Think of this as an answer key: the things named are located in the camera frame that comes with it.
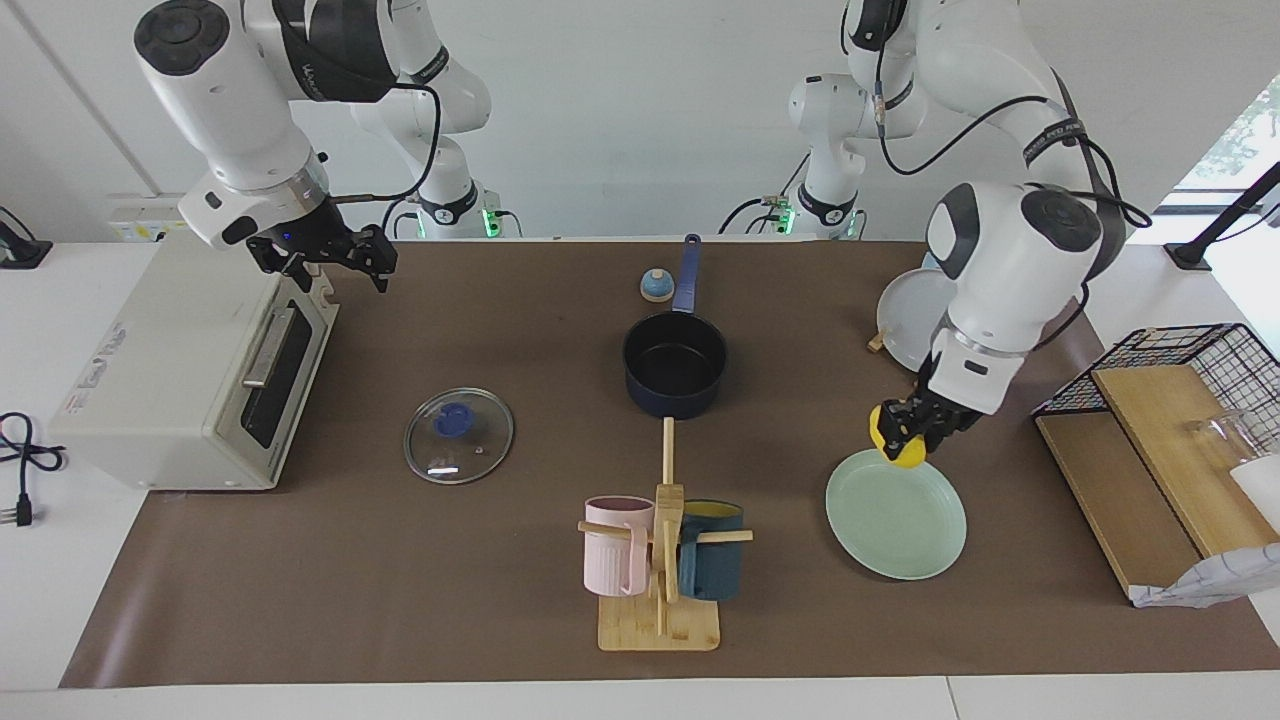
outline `label on toaster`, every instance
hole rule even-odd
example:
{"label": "label on toaster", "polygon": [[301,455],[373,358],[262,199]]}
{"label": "label on toaster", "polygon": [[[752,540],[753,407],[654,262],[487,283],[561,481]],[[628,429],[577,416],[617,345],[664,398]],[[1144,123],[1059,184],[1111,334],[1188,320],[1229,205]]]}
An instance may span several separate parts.
{"label": "label on toaster", "polygon": [[124,346],[124,341],[128,337],[128,323],[115,323],[111,325],[111,329],[106,332],[106,337],[102,338],[97,352],[90,357],[88,365],[84,366],[84,372],[81,373],[79,379],[76,382],[76,387],[72,388],[67,402],[63,404],[63,413],[67,415],[79,415],[88,406],[90,397],[102,382],[102,378],[106,377],[106,372],[111,366],[111,360],[115,359],[115,355]]}

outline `mug rack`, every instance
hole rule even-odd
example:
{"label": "mug rack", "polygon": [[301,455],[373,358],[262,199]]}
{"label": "mug rack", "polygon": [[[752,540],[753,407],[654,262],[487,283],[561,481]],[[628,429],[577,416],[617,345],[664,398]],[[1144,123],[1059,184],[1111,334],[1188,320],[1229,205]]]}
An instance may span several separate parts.
{"label": "mug rack", "polygon": [[[719,647],[719,603],[681,597],[676,548],[685,516],[685,486],[676,483],[676,420],[662,421],[662,484],[654,491],[649,589],[634,597],[600,597],[596,641],[605,652],[705,652]],[[579,532],[630,537],[626,528],[579,523]],[[751,530],[703,533],[699,543],[750,542]]]}

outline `green plate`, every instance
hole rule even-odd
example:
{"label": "green plate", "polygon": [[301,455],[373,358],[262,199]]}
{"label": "green plate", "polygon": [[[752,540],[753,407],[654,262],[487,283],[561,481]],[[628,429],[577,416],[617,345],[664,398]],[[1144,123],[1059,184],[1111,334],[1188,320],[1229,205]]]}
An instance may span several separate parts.
{"label": "green plate", "polygon": [[910,470],[877,450],[836,468],[827,483],[827,520],[849,555],[897,580],[923,580],[964,550],[964,505],[928,462]]}

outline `window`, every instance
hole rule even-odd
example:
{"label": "window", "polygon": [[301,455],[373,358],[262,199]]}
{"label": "window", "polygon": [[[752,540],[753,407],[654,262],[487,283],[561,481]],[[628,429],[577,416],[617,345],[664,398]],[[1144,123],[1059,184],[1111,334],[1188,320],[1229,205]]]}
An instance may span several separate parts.
{"label": "window", "polygon": [[1280,77],[1271,81],[1161,205],[1162,213],[1212,213],[1280,160]]}

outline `glass cup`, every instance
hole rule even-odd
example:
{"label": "glass cup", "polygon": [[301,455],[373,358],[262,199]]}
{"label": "glass cup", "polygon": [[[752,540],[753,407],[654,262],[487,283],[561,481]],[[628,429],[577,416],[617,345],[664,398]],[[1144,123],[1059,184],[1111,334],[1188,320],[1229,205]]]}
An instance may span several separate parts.
{"label": "glass cup", "polygon": [[1270,455],[1253,429],[1257,416],[1247,410],[1230,410],[1197,425],[1197,434],[1206,451],[1229,469],[1239,468]]}

